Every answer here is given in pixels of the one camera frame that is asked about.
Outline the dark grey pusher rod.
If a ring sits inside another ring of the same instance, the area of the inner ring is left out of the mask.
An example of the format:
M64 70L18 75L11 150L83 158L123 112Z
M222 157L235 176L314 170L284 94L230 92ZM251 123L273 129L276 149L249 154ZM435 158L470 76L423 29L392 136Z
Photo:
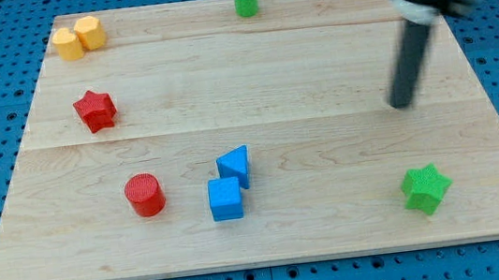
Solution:
M404 20L399 52L389 88L388 100L394 109L405 109L413 102L431 29L428 24Z

